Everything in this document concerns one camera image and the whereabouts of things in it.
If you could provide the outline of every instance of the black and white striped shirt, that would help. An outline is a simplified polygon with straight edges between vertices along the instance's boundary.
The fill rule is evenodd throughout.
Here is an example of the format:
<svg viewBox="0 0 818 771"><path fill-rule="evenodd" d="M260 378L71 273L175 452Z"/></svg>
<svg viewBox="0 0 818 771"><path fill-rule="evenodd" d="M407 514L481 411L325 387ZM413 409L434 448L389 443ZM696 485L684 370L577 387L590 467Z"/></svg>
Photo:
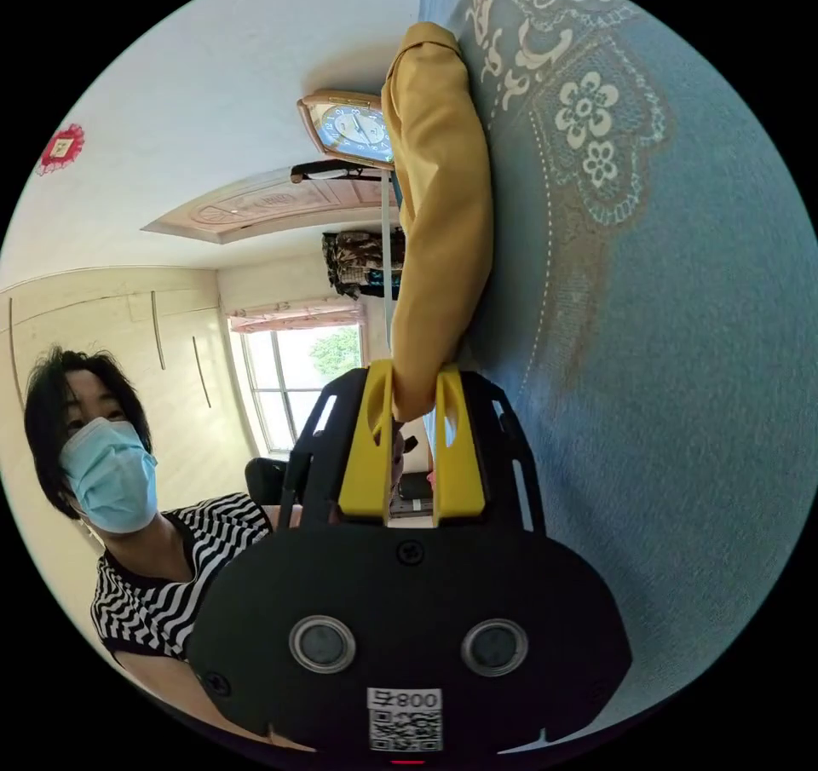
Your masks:
<svg viewBox="0 0 818 771"><path fill-rule="evenodd" d="M182 535L193 580L180 584L135 575L106 552L97 566L91 618L111 653L184 660L185 643L216 575L272 531L267 514L240 493L163 515Z"/></svg>

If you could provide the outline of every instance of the black device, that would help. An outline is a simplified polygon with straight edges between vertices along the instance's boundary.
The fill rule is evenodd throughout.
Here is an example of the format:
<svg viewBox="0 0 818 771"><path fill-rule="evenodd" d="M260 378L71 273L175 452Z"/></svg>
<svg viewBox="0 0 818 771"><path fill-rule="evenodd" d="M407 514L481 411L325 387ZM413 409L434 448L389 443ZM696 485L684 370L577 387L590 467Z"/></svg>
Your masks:
<svg viewBox="0 0 818 771"><path fill-rule="evenodd" d="M386 526L391 405L389 362L327 385L291 454L279 530L210 587L190 665L228 720L330 755L488 762L543 729L549 742L579 731L631 650L600 575L546 534L505 393L441 373L438 438L443 416L455 436L438 445L429 529Z"/></svg>

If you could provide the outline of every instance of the clock face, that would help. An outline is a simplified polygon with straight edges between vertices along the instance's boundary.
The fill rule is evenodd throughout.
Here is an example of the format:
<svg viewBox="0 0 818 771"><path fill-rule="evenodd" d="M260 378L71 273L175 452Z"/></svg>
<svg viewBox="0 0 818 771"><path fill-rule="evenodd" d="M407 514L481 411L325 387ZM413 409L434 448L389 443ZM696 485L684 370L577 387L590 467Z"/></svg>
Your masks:
<svg viewBox="0 0 818 771"><path fill-rule="evenodd" d="M313 126L326 147L355 158L391 164L392 145L383 114L348 104L316 104L310 109Z"/></svg>

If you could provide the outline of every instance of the hand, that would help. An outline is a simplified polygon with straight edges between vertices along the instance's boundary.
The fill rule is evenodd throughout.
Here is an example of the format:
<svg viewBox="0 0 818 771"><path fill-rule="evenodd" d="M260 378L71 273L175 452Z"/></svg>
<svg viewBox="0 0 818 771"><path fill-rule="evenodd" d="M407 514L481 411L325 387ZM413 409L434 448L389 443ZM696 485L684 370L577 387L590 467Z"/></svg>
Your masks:
<svg viewBox="0 0 818 771"><path fill-rule="evenodd" d="M369 135L364 131L364 128L360 125L360 121L358 120L358 116L353 115L352 118L355 121L355 128L358 130L358 134L363 135L364 140L371 146L372 141L369 140Z"/></svg>

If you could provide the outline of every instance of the blue bedsheet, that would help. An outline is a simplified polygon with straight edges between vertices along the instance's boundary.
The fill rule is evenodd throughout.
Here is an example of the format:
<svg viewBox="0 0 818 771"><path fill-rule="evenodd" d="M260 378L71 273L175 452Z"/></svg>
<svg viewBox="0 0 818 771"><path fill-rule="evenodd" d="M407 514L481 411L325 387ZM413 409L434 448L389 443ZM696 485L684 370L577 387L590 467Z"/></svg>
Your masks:
<svg viewBox="0 0 818 771"><path fill-rule="evenodd" d="M818 484L818 250L750 110L627 0L422 0L420 20L458 38L493 162L469 352L634 649L589 733L707 669L792 552Z"/></svg>

